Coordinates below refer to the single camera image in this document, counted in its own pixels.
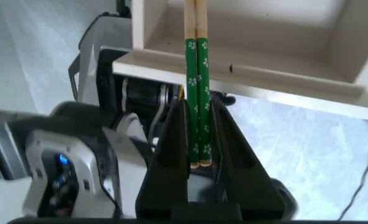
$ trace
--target green chopstick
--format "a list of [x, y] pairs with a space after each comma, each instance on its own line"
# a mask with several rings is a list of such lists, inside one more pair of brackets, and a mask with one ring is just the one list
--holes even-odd
[[209, 86], [209, 43], [207, 40], [207, 1], [195, 0], [196, 5], [196, 46], [197, 85], [199, 107], [199, 162], [201, 166], [212, 163], [210, 145], [210, 86]]
[[191, 168], [199, 166], [199, 108], [197, 105], [197, 68], [196, 68], [196, 15], [195, 0], [185, 0], [185, 60], [186, 60], [186, 92], [189, 117], [189, 158]]

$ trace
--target white shelf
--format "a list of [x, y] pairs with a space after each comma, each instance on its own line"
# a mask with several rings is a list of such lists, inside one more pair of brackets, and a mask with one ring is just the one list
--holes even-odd
[[[183, 1], [132, 6], [134, 52], [114, 71], [185, 84]], [[207, 7], [211, 89], [368, 119], [368, 1], [208, 0]]]

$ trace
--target white floor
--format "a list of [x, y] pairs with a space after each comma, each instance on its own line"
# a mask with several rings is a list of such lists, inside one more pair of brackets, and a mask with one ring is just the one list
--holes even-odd
[[[0, 109], [47, 114], [72, 100], [67, 67], [78, 41], [113, 9], [114, 0], [0, 0]], [[367, 165], [368, 122], [241, 96], [229, 110], [267, 172], [297, 199], [297, 219], [339, 217]], [[0, 223], [21, 215], [29, 184], [0, 180]], [[344, 219], [368, 220], [368, 176]]]

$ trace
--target black cable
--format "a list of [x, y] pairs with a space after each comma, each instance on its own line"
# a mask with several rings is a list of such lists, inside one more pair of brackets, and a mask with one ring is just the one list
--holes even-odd
[[338, 218], [338, 221], [341, 221], [343, 219], [343, 217], [346, 215], [347, 211], [351, 208], [352, 204], [354, 203], [355, 199], [358, 196], [358, 193], [362, 190], [362, 188], [365, 185], [365, 180], [366, 180], [366, 175], [368, 174], [368, 165], [366, 166], [366, 169], [364, 171], [364, 173], [362, 174], [361, 177], [361, 182], [357, 188], [357, 190], [354, 192], [354, 194], [351, 197], [351, 201], [350, 203], [346, 206], [346, 208], [341, 212], [340, 217]]

